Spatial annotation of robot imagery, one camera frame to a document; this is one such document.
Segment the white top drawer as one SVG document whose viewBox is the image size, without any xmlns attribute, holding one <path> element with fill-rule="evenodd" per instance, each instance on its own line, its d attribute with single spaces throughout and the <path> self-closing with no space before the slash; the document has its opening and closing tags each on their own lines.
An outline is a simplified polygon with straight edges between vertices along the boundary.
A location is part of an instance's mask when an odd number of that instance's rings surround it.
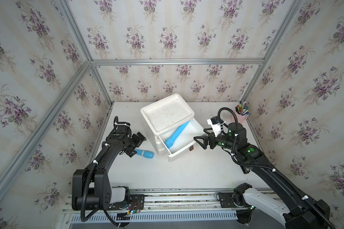
<svg viewBox="0 0 344 229">
<path fill-rule="evenodd" d="M 192 119 L 189 122 L 189 125 L 177 138 L 174 146 L 170 149 L 165 146 L 164 141 L 169 138 L 177 128 L 169 130 L 161 136 L 156 137 L 157 153 L 160 156 L 167 155 L 169 162 L 173 162 L 190 152 L 189 148 L 196 144 L 194 136 L 199 136 L 204 133 L 203 127 L 196 121 L 196 119 Z"/>
</svg>

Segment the pink metal pen bucket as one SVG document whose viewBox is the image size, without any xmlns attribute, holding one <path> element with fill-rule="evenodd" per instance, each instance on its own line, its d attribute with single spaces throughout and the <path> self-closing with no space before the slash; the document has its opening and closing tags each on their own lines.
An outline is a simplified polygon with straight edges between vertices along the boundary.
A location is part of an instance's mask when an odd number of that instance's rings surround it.
<svg viewBox="0 0 344 229">
<path fill-rule="evenodd" d="M 234 111 L 234 114 L 237 117 L 237 122 L 240 123 L 240 124 L 243 124 L 246 121 L 246 119 L 247 119 L 247 115 L 241 115 L 236 110 Z"/>
</svg>

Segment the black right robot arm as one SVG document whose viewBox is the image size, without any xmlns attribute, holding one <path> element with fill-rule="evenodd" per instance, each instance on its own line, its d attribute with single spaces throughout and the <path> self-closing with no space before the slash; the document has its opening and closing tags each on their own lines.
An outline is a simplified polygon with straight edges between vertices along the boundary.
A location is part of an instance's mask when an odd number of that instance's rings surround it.
<svg viewBox="0 0 344 229">
<path fill-rule="evenodd" d="M 217 116 L 209 119 L 210 128 L 204 135 L 195 136 L 203 149 L 222 148 L 232 161 L 239 165 L 244 174 L 254 172 L 282 200 L 280 202 L 264 196 L 247 183 L 234 189 L 233 202 L 239 208 L 253 206 L 274 218 L 287 229 L 333 229 L 330 221 L 330 206 L 315 200 L 298 188 L 281 173 L 255 145 L 247 140 L 247 130 L 238 122 L 237 115 L 230 108 L 219 109 Z"/>
</svg>

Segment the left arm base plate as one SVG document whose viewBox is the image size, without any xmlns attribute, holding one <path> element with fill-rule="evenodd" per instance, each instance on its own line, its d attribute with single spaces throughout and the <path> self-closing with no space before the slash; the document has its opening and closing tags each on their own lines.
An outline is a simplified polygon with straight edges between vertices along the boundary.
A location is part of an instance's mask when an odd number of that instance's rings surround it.
<svg viewBox="0 0 344 229">
<path fill-rule="evenodd" d="M 122 202 L 113 203 L 108 210 L 140 211 L 144 208 L 145 195 L 130 195 Z"/>
</svg>

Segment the white plastic drawer cabinet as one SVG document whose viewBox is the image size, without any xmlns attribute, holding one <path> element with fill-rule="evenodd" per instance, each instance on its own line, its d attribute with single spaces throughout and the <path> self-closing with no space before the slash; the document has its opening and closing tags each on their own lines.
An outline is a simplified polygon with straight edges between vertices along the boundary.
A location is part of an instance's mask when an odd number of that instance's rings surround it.
<svg viewBox="0 0 344 229">
<path fill-rule="evenodd" d="M 167 154 L 168 151 L 163 145 L 161 136 L 195 116 L 194 111 L 179 94 L 172 94 L 147 105 L 141 108 L 140 112 L 149 126 L 147 138 L 160 156 Z"/>
</svg>

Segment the blue toy microphone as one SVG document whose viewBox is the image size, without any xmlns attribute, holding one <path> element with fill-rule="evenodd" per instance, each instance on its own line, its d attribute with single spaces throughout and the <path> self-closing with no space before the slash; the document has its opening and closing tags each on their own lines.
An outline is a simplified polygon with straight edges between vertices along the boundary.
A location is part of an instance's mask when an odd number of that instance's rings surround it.
<svg viewBox="0 0 344 229">
<path fill-rule="evenodd" d="M 151 152 L 151 151 L 135 149 L 134 152 L 137 155 L 142 156 L 144 158 L 148 158 L 148 159 L 153 159 L 154 158 L 154 153 Z"/>
<path fill-rule="evenodd" d="M 179 126 L 173 133 L 172 135 L 167 138 L 164 141 L 165 146 L 170 149 L 171 147 L 174 146 L 175 141 L 177 140 L 177 138 L 182 134 L 182 132 L 186 129 L 186 127 L 189 125 L 189 121 L 182 124 L 181 126 Z"/>
</svg>

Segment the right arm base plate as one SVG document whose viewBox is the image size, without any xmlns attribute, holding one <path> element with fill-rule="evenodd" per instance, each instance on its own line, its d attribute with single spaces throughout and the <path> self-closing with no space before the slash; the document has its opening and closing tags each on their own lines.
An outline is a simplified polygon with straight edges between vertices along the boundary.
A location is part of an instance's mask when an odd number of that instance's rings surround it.
<svg viewBox="0 0 344 229">
<path fill-rule="evenodd" d="M 255 207 L 246 203 L 243 195 L 236 192 L 218 192 L 216 199 L 219 201 L 221 208 L 244 208 L 254 210 Z"/>
</svg>

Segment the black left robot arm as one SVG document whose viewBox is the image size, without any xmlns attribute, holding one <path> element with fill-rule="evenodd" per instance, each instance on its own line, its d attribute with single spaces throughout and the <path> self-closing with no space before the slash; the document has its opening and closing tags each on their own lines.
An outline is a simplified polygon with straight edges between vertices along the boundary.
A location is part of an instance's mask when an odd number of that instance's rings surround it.
<svg viewBox="0 0 344 229">
<path fill-rule="evenodd" d="M 132 133 L 130 123 L 120 122 L 117 116 L 114 118 L 113 129 L 102 142 L 99 153 L 84 169 L 76 170 L 72 177 L 72 209 L 80 212 L 81 222 L 88 221 L 102 210 L 115 224 L 108 210 L 117 204 L 131 204 L 129 188 L 112 187 L 109 170 L 118 155 L 133 157 L 144 141 L 146 137 L 143 134 Z"/>
</svg>

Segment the aluminium mounting rail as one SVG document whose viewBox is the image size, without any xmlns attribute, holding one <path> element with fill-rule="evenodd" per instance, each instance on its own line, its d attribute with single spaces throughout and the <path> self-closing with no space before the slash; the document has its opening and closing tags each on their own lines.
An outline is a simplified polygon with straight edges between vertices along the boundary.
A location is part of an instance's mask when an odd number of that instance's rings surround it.
<svg viewBox="0 0 344 229">
<path fill-rule="evenodd" d="M 244 205 L 233 203 L 234 189 L 132 189 L 129 204 L 114 203 L 108 212 L 247 210 L 249 205 L 264 212 L 289 213 L 284 201 L 270 188 L 249 188 Z"/>
</svg>

